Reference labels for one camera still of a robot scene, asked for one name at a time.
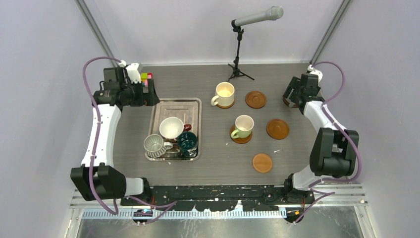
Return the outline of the brown ridged wooden coaster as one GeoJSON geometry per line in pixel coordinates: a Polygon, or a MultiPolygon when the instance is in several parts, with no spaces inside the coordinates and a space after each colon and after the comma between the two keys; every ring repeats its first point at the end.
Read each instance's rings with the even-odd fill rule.
{"type": "Polygon", "coordinates": [[[272,119],[266,125],[268,135],[276,140],[285,139],[289,133],[289,125],[281,119],[272,119]]]}
{"type": "Polygon", "coordinates": [[[282,99],[283,99],[283,102],[286,106],[288,106],[290,108],[298,108],[298,106],[295,103],[293,103],[292,101],[290,101],[289,99],[287,99],[285,97],[283,97],[282,99]]]}
{"type": "Polygon", "coordinates": [[[260,91],[251,91],[245,97],[246,104],[253,109],[260,109],[266,105],[267,98],[260,91]]]}
{"type": "Polygon", "coordinates": [[[244,127],[237,127],[235,124],[231,126],[229,131],[230,139],[238,144],[248,143],[252,139],[253,127],[245,130],[244,127]]]}
{"type": "Polygon", "coordinates": [[[220,104],[217,104],[216,106],[221,108],[221,109],[228,109],[230,107],[232,107],[234,105],[235,102],[233,102],[232,104],[228,105],[228,106],[221,106],[220,104]]]}

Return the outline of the white bowl cup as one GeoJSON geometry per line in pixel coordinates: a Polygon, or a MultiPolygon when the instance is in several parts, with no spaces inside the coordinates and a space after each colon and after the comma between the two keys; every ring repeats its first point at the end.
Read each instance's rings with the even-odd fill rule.
{"type": "Polygon", "coordinates": [[[181,133],[190,131],[191,129],[191,124],[185,124],[177,117],[168,117],[159,125],[161,136],[170,142],[175,142],[181,133]]]}

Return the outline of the silver metal tray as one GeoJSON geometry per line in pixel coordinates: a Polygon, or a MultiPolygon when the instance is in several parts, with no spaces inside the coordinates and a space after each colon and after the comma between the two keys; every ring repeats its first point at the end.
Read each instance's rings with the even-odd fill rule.
{"type": "MultiPolygon", "coordinates": [[[[185,124],[192,126],[193,132],[198,140],[201,139],[202,101],[199,98],[161,98],[160,102],[152,106],[151,119],[148,135],[159,134],[159,126],[164,119],[177,117],[185,124]]],[[[145,154],[150,161],[195,161],[200,155],[201,144],[198,143],[195,156],[184,157],[179,151],[178,145],[167,150],[162,156],[152,158],[145,154]]]]}

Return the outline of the grey ribbed mug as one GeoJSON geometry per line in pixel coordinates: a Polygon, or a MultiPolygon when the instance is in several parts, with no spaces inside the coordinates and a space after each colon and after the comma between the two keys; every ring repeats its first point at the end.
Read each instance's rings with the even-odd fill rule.
{"type": "Polygon", "coordinates": [[[150,158],[160,158],[167,150],[172,149],[174,144],[167,142],[158,134],[151,134],[144,140],[145,153],[150,158]]]}

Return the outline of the dark green patterned mug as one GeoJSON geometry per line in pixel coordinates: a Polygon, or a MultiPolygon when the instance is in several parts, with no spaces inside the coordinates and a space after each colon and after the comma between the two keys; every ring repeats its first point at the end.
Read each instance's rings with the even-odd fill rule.
{"type": "Polygon", "coordinates": [[[181,158],[195,158],[198,153],[198,137],[196,134],[186,131],[179,135],[177,144],[181,158]]]}

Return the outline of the light green cup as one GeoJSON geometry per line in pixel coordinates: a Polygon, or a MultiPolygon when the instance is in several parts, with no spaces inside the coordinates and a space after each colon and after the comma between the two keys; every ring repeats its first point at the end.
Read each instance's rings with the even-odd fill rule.
{"type": "Polygon", "coordinates": [[[254,128],[254,120],[248,115],[240,115],[236,118],[234,130],[230,133],[232,139],[248,137],[254,128]]]}

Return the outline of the cream mug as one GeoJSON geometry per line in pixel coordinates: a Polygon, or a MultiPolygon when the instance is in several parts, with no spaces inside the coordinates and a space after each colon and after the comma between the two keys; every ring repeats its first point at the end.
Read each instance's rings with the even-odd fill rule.
{"type": "Polygon", "coordinates": [[[228,106],[235,101],[235,88],[229,82],[221,82],[216,86],[215,95],[212,97],[210,104],[216,106],[228,106]]]}

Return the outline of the light wooden coaster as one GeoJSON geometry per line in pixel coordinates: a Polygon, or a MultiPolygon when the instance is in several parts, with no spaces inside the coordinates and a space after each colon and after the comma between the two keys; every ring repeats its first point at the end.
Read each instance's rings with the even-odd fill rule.
{"type": "Polygon", "coordinates": [[[272,169],[273,162],[269,155],[260,153],[253,157],[252,165],[257,172],[268,173],[272,169]]]}

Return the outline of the silver microphone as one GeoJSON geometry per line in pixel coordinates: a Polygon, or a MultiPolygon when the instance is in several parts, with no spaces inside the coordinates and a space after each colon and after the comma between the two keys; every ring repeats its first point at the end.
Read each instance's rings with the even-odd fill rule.
{"type": "Polygon", "coordinates": [[[244,25],[254,24],[262,21],[275,21],[280,19],[283,16],[283,14],[283,7],[272,6],[271,8],[265,11],[234,19],[231,21],[231,25],[232,27],[241,27],[244,25]]]}

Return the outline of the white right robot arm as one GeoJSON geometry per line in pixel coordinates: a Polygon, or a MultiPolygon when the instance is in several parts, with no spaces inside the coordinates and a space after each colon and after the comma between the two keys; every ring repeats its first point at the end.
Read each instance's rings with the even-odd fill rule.
{"type": "Polygon", "coordinates": [[[288,203],[308,199],[310,189],[323,181],[350,182],[355,173],[359,134],[332,116],[320,90],[319,75],[307,72],[292,77],[283,94],[284,103],[298,108],[317,131],[309,165],[284,181],[283,199],[288,203]]]}

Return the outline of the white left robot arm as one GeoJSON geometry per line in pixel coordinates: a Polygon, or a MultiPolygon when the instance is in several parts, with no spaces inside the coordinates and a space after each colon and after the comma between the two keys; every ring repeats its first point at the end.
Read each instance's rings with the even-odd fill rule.
{"type": "Polygon", "coordinates": [[[141,79],[141,66],[104,68],[104,80],[93,94],[93,125],[86,154],[70,178],[86,201],[119,199],[133,196],[140,205],[147,205],[152,192],[146,178],[127,178],[114,168],[113,148],[117,124],[123,107],[154,106],[159,103],[154,80],[141,79]]]}

